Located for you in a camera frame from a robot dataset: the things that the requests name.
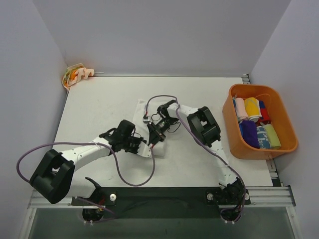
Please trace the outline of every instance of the orange plastic container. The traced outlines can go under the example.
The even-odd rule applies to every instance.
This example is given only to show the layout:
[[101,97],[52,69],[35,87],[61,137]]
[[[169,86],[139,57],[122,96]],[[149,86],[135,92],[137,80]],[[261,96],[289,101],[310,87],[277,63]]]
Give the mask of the orange plastic container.
[[[257,149],[248,145],[240,133],[233,97],[255,97],[265,103],[278,138],[280,149]],[[233,85],[223,107],[224,120],[227,128],[230,152],[241,159],[272,159],[284,153],[294,151],[298,140],[288,117],[283,101],[277,91],[262,85]]]

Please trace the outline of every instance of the gray wall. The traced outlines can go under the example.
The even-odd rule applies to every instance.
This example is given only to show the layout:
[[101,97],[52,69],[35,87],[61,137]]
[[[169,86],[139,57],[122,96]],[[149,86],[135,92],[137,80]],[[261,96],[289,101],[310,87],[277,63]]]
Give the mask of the gray wall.
[[68,64],[107,75],[250,73],[290,0],[34,0]]
[[[31,186],[15,172],[28,149],[51,142],[65,92],[60,77],[65,63],[31,0],[0,3],[0,233],[17,238]],[[44,150],[25,159],[30,177]]]
[[279,91],[299,138],[295,153],[276,159],[292,186],[304,238],[318,238],[319,1],[292,0],[251,77]]

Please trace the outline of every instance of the white cloth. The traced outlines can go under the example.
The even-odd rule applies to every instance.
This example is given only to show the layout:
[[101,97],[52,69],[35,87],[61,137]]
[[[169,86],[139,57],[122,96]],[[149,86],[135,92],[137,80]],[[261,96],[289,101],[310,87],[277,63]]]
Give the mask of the white cloth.
[[[145,105],[146,105],[145,100],[139,100],[138,105],[136,106],[134,117],[133,117],[133,124],[136,126],[136,133],[139,133],[146,141],[149,141],[150,134],[149,134],[149,129],[146,126],[145,123],[143,123],[143,116],[145,113]],[[157,108],[162,105],[167,103],[165,102],[150,102],[149,108],[148,108],[148,116],[151,116],[152,114],[157,113]],[[166,149],[166,141],[164,142],[158,142],[154,148],[153,152],[155,156],[164,156],[165,155],[165,149]]]

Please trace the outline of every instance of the purple towel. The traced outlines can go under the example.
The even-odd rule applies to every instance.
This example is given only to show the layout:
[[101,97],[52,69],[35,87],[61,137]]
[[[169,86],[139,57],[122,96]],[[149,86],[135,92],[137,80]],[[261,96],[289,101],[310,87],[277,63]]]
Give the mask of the purple towel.
[[243,129],[243,138],[246,143],[254,148],[260,148],[257,137],[257,127],[255,122],[244,120],[241,123]]

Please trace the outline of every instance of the white table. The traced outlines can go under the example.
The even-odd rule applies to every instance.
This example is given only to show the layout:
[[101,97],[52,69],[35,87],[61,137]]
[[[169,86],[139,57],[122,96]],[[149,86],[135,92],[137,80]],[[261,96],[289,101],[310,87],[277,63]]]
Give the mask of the white table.
[[[71,87],[55,141],[89,142],[117,127],[121,120],[131,121],[138,99],[175,95],[183,105],[210,108],[221,128],[226,156],[246,186],[272,186],[265,160],[237,159],[229,151],[222,107],[229,88],[238,83],[242,83],[241,78],[93,77]],[[212,156],[199,147],[182,126],[176,133],[167,134],[166,139],[165,156],[156,159],[155,174],[145,187],[218,186]],[[72,146],[54,148],[61,151]],[[117,156],[127,181],[141,183],[148,178],[152,170],[151,159],[124,152]],[[112,156],[84,166],[73,178],[90,184],[84,177],[94,179],[103,187],[127,187],[117,175]]]

